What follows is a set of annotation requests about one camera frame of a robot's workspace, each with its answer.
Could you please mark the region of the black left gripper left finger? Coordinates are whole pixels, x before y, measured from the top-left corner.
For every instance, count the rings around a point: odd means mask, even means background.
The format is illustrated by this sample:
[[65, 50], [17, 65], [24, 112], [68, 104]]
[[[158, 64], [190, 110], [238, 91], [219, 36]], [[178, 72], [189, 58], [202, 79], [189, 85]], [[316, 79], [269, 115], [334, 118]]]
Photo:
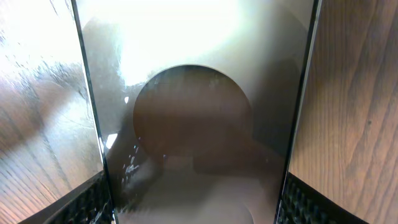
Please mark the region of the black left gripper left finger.
[[112, 224], [113, 206], [106, 175], [92, 178], [45, 209], [21, 221], [21, 224]]

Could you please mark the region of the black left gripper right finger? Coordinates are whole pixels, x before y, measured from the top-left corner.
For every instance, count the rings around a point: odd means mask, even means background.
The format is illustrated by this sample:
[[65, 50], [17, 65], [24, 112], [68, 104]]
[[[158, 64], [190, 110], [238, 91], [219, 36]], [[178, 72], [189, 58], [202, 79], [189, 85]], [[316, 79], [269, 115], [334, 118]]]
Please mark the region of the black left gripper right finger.
[[287, 175], [277, 224], [367, 224], [298, 177]]

